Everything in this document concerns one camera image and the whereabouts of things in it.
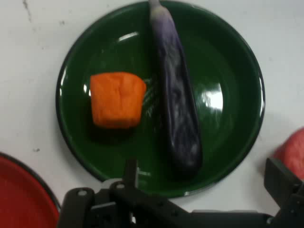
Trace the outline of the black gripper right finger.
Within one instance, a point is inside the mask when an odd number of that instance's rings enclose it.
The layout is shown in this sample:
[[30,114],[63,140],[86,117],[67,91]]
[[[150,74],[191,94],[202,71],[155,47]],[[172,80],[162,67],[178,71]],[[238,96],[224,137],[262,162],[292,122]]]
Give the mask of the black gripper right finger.
[[271,228],[304,228],[304,182],[280,160],[267,158],[264,187],[280,207]]

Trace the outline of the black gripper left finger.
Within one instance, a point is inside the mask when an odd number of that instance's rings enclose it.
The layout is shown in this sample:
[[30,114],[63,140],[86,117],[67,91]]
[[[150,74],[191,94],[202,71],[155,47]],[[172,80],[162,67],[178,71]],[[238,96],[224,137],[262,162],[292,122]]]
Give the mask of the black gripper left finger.
[[158,196],[149,196],[136,187],[137,161],[126,162],[122,180],[95,193],[75,188],[64,198],[59,228],[185,228],[187,211]]

